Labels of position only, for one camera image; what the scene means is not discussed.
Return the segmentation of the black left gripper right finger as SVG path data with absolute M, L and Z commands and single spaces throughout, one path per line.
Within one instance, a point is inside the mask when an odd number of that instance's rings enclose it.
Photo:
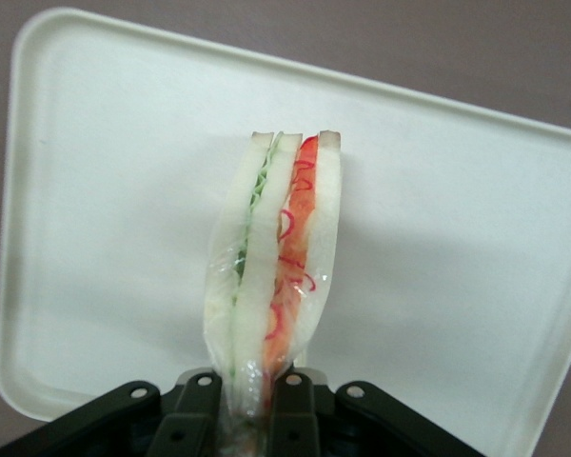
M 371 383 L 332 391 L 308 372 L 276 381 L 271 456 L 480 456 L 481 453 Z

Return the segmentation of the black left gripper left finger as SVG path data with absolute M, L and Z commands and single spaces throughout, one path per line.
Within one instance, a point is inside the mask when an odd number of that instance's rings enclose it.
M 0 456 L 210 456 L 222 381 L 182 375 L 163 394 L 132 381 L 0 447 Z

